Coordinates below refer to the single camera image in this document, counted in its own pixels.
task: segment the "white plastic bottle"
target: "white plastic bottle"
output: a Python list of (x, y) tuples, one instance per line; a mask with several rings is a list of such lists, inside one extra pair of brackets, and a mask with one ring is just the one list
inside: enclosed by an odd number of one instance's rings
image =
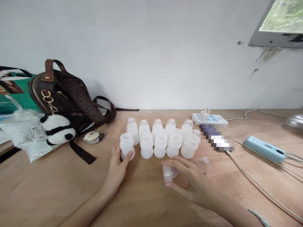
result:
[(151, 132), (154, 145), (155, 145), (156, 135), (162, 128), (163, 128), (162, 121), (160, 119), (156, 119), (154, 121), (154, 124), (152, 125), (152, 132)]
[(187, 119), (186, 121), (184, 121), (182, 127), (182, 146), (184, 145), (185, 141), (187, 140), (187, 137), (189, 136), (189, 134), (191, 134), (192, 130), (193, 130), (193, 121), (190, 119)]
[(167, 155), (172, 158), (179, 154), (179, 149), (182, 144), (182, 131), (181, 129), (176, 129), (175, 133), (171, 135), (168, 139), (168, 146), (166, 148)]
[(175, 132), (176, 130), (176, 121), (174, 119), (169, 119), (165, 126), (167, 137), (170, 138), (170, 136)]
[(132, 155), (131, 160), (135, 156), (135, 148), (134, 148), (134, 140), (130, 133), (124, 133), (120, 136), (120, 148), (121, 148), (121, 158), (124, 160), (126, 155), (133, 150), (134, 153)]
[(163, 158), (166, 153), (166, 146), (167, 146), (167, 132), (164, 128), (162, 128), (155, 139), (155, 148), (154, 154), (157, 158)]
[(126, 128), (127, 132), (132, 135), (132, 138), (134, 140), (134, 146), (136, 146), (140, 142), (139, 129), (136, 120), (134, 118), (129, 118), (127, 120)]
[(154, 153), (151, 131), (143, 131), (140, 137), (141, 156), (150, 159)]
[(184, 145), (181, 148), (181, 154), (186, 159), (191, 159), (195, 151), (198, 149), (201, 140), (201, 132), (198, 129), (194, 129), (192, 133), (187, 137)]
[(141, 134), (144, 131), (150, 131), (149, 124), (145, 119), (143, 119), (139, 124), (139, 137), (141, 137)]

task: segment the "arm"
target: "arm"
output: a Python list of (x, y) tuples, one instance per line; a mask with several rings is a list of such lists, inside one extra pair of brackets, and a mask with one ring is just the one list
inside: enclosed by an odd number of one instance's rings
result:
[(107, 178), (102, 188), (68, 216), (58, 227), (89, 226), (106, 204), (114, 197), (124, 178), (126, 166), (134, 153), (130, 151), (121, 163), (120, 152), (119, 145), (113, 148)]
[(166, 187), (198, 206), (212, 210), (234, 227), (263, 227), (256, 216), (226, 196), (223, 191), (216, 189), (209, 179), (200, 173), (195, 164), (179, 156), (174, 156), (162, 164), (176, 168), (189, 182), (187, 189), (175, 183), (167, 183)]

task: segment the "gold keychain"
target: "gold keychain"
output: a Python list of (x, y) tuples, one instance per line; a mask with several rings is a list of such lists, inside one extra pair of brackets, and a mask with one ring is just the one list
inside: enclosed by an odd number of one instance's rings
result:
[(54, 114), (54, 112), (58, 112), (58, 109), (52, 105), (54, 98), (51, 96), (51, 92), (50, 91), (47, 92), (49, 94), (47, 96), (43, 93), (43, 91), (41, 91), (41, 94), (43, 95), (43, 100), (48, 103), (51, 113)]

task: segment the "plastic bag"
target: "plastic bag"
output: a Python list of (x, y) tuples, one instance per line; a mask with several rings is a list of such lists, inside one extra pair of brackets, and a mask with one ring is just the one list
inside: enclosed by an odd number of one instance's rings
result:
[(8, 98), (14, 102), (18, 110), (13, 113), (13, 117), (0, 122), (0, 128), (10, 137), (16, 147), (26, 151), (30, 162), (60, 146), (50, 146), (46, 143), (47, 136), (40, 122), (42, 113), (23, 110), (16, 100)]

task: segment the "label sticker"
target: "label sticker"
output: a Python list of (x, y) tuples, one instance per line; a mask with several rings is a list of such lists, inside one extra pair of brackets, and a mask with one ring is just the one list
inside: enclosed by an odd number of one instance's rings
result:
[(34, 133), (35, 140), (42, 140), (46, 138), (40, 126), (31, 127), (31, 131)]

